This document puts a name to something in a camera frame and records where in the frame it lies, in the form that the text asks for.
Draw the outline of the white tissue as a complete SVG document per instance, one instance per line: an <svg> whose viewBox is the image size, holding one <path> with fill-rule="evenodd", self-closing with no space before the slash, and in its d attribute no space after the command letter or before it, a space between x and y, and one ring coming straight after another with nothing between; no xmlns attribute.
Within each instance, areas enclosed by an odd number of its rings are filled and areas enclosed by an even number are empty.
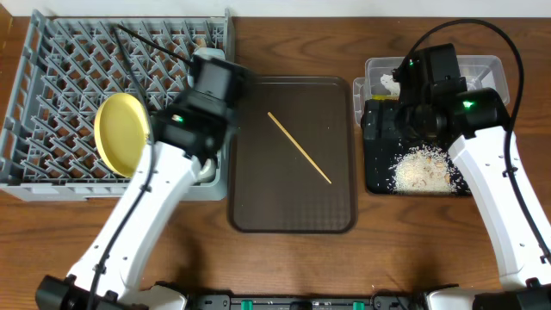
<svg viewBox="0 0 551 310"><path fill-rule="evenodd" d="M399 96L400 85L393 79L392 75L383 74L381 76L381 84L386 90L390 92L391 96Z"/></svg>

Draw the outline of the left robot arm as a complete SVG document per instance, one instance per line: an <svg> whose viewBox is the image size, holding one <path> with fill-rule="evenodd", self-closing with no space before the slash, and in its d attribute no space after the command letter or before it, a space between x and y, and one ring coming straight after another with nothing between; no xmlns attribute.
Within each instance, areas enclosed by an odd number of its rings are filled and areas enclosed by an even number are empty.
<svg viewBox="0 0 551 310"><path fill-rule="evenodd" d="M184 309L187 297L161 282L140 283L155 244L177 204L224 145L235 100L186 90L149 115L128 94L115 94L96 114L100 153L132 155L124 194L90 248L63 279L45 276L35 293L40 309Z"/></svg>

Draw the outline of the pale green cup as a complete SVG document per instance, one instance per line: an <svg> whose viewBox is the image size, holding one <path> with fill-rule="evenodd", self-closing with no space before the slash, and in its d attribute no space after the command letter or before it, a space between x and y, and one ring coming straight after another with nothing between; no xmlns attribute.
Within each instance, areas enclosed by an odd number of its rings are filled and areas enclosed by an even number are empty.
<svg viewBox="0 0 551 310"><path fill-rule="evenodd" d="M210 183L214 180L217 170L217 164L215 159L207 159L203 167L201 168L198 176L198 183Z"/></svg>

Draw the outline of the light blue bowl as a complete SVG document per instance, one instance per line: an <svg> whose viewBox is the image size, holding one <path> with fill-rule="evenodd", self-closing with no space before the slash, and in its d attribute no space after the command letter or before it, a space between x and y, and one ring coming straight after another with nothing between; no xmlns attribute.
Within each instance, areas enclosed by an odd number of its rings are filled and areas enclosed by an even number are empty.
<svg viewBox="0 0 551 310"><path fill-rule="evenodd" d="M226 55L225 55L225 52L221 49L217 49L217 48L212 48L212 47L198 47L192 54L192 56L197 56L197 57L201 57L203 59L211 59L211 58L216 58L216 59L223 59L225 60L226 59ZM193 87L194 86L194 77L192 75L192 69L189 69L188 71L188 75L187 75L187 82L188 82L188 85L189 87Z"/></svg>

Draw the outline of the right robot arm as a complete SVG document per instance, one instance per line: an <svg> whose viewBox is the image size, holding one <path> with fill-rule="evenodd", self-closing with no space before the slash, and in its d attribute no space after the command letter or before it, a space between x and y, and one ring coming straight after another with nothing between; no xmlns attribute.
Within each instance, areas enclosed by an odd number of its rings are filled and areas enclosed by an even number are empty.
<svg viewBox="0 0 551 310"><path fill-rule="evenodd" d="M429 309L548 309L550 223L523 168L512 119L491 89L444 95L401 108L408 139L434 139L467 183L492 242L499 291L441 288Z"/></svg>

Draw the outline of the yellow round plate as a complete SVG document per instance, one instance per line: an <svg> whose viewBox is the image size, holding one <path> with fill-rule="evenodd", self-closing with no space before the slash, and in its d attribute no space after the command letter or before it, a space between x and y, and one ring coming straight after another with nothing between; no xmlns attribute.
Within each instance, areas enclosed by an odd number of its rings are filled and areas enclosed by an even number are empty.
<svg viewBox="0 0 551 310"><path fill-rule="evenodd" d="M96 113L97 151L104 164L117 175L133 176L149 132L143 105L130 94L113 94Z"/></svg>

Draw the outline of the rice and food scraps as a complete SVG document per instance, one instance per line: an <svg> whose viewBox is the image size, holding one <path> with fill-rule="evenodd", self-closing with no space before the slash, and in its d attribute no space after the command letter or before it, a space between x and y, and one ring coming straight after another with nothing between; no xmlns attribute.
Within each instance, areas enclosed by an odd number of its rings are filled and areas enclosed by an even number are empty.
<svg viewBox="0 0 551 310"><path fill-rule="evenodd" d="M414 146L397 155L388 168L390 189L403 195L451 195L457 193L453 180L457 169L449 155L436 146Z"/></svg>

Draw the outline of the wooden chopstick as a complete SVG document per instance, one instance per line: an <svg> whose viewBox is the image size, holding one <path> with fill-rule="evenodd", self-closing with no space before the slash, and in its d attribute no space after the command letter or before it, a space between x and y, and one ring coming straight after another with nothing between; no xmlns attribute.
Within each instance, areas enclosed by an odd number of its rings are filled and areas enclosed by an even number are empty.
<svg viewBox="0 0 551 310"><path fill-rule="evenodd" d="M294 145L298 152L306 159L306 161L329 183L332 184L331 179L322 171L322 169L316 164L316 162L310 157L305 149L299 144L299 142L291 135L291 133L276 119L271 113L267 112L267 116L275 123L279 130L288 138L288 140Z"/></svg>

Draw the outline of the yellow orange snack wrapper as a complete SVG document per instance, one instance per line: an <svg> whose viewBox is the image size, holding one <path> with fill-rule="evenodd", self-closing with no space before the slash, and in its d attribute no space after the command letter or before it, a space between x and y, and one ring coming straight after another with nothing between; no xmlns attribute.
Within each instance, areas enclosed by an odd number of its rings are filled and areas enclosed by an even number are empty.
<svg viewBox="0 0 551 310"><path fill-rule="evenodd" d="M390 95L372 95L371 100L378 100L378 101L384 101L384 100L393 100L398 101L398 96L390 96Z"/></svg>

